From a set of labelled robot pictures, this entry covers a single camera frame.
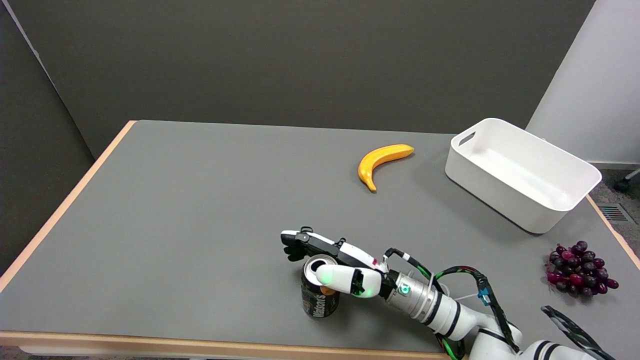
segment green led light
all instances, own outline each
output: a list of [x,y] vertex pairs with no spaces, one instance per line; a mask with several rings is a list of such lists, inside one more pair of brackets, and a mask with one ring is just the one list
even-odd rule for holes
[[400,292],[403,294],[408,294],[411,291],[411,288],[407,284],[400,284]]

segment banana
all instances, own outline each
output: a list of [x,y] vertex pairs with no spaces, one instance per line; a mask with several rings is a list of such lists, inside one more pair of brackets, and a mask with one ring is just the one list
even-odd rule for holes
[[399,143],[375,149],[366,154],[360,161],[358,166],[358,176],[360,180],[367,185],[370,191],[376,191],[376,185],[373,183],[373,169],[378,165],[389,161],[405,158],[413,153],[413,147]]

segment floor vent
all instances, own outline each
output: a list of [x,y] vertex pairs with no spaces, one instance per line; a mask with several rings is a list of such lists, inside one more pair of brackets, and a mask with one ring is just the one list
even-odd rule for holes
[[612,224],[635,224],[620,204],[596,204],[604,217]]

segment wooden table edge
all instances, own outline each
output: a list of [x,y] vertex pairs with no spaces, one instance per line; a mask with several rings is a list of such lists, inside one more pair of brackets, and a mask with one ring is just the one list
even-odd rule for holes
[[[130,120],[120,130],[118,135],[107,146],[104,152],[98,157],[89,171],[80,179],[73,190],[67,195],[65,200],[58,206],[47,222],[42,226],[33,239],[27,244],[24,250],[18,255],[16,260],[9,266],[9,269],[0,277],[0,293],[6,288],[15,274],[22,268],[35,249],[42,243],[42,240],[49,234],[49,231],[56,225],[66,210],[71,206],[91,178],[100,169],[109,155],[118,146],[122,138],[129,132],[137,120]],[[620,243],[631,261],[640,270],[640,259],[629,247],[627,241],[617,233],[609,221],[604,217],[598,206],[587,195],[587,200],[598,213],[598,216],[609,228],[615,239]],[[107,336],[107,335],[84,335],[84,334],[53,334],[47,332],[20,332],[20,331],[0,331],[0,343],[9,346],[38,346],[38,347],[75,347],[75,348],[99,348],[119,352],[167,352],[183,354],[211,354],[212,356],[239,356],[239,357],[270,357],[274,359],[302,359],[302,360],[324,360],[326,356],[335,359],[448,359],[446,354],[434,354],[423,352],[400,352],[389,350],[367,350],[353,348],[327,348],[327,347],[301,347],[292,345],[256,344],[256,343],[232,343],[225,341],[195,341],[195,340],[173,340],[162,338],[142,338],[135,336]]]
[[357,359],[432,359],[446,360],[446,354],[369,350],[357,348],[303,347],[227,341],[137,338],[134,336],[53,334],[45,332],[0,331],[0,343],[21,347],[81,348],[117,353],[198,354],[229,357],[261,357],[270,359],[338,360]]

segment purple grapes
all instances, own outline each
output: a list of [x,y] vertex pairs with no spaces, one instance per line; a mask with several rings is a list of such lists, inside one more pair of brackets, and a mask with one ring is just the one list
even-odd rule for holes
[[580,241],[578,241],[578,242],[577,242],[577,243],[575,243],[575,244],[576,244],[576,246],[579,246],[579,247],[580,247],[580,249],[582,249],[582,251],[587,251],[587,247],[589,246],[589,245],[587,244],[587,242],[586,242],[586,241],[584,241],[584,240],[580,240]]
[[593,251],[585,251],[584,254],[582,254],[582,257],[580,257],[580,260],[582,260],[583,263],[590,263],[593,260],[595,260],[596,258],[596,253]]
[[596,275],[596,277],[598,279],[600,279],[601,281],[607,280],[609,278],[609,273],[607,273],[607,269],[605,269],[605,268],[596,269],[593,272],[593,274]]
[[605,284],[607,285],[607,287],[609,289],[617,289],[618,286],[620,286],[620,284],[618,284],[617,281],[615,281],[614,279],[607,279],[607,281],[605,282]]
[[596,270],[596,266],[593,263],[584,263],[582,264],[582,269],[584,271],[593,271]]
[[596,258],[595,252],[587,250],[587,247],[586,241],[578,241],[568,248],[557,244],[549,254],[548,266],[545,267],[547,281],[558,291],[589,299],[620,286],[609,278],[604,260]]
[[603,259],[595,258],[592,262],[597,268],[602,268],[604,266],[604,260]]

